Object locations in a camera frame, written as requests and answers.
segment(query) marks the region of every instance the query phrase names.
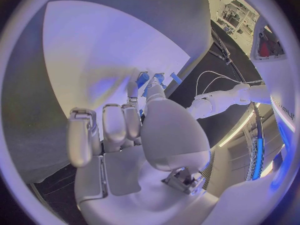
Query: robotic hand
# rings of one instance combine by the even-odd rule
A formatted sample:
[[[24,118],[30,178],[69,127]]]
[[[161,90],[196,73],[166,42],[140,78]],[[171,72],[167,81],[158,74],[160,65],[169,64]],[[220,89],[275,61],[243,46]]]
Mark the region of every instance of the robotic hand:
[[[228,91],[213,91],[197,95],[187,110],[195,119],[203,119],[222,113],[233,104],[248,105],[250,102],[271,104],[267,87],[240,83]]]

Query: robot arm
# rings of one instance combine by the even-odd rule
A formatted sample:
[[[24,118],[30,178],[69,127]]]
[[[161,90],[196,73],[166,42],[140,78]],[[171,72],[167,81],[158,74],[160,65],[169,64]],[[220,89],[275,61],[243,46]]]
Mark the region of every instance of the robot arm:
[[[222,113],[233,104],[248,105],[250,102],[271,104],[267,87],[240,83],[228,91],[213,91],[197,95],[187,110],[195,119],[203,119]]]

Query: white robotic arm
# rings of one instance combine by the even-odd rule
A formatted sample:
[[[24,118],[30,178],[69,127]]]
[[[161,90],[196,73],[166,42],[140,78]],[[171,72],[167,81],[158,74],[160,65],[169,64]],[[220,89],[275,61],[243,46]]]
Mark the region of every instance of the white robotic arm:
[[[203,119],[222,113],[233,104],[248,105],[250,102],[271,104],[267,87],[240,83],[228,91],[213,91],[197,95],[187,110],[195,119]]]

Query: white curved panel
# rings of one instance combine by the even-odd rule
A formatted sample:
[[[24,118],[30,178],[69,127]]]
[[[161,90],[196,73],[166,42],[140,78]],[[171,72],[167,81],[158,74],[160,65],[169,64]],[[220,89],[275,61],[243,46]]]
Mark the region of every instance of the white curved panel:
[[[126,87],[140,72],[165,73],[165,85],[189,60],[169,38],[122,11],[85,1],[53,1],[46,7],[43,50],[55,96],[68,117],[74,107],[95,110],[127,101]],[[145,100],[139,99],[140,107]]]

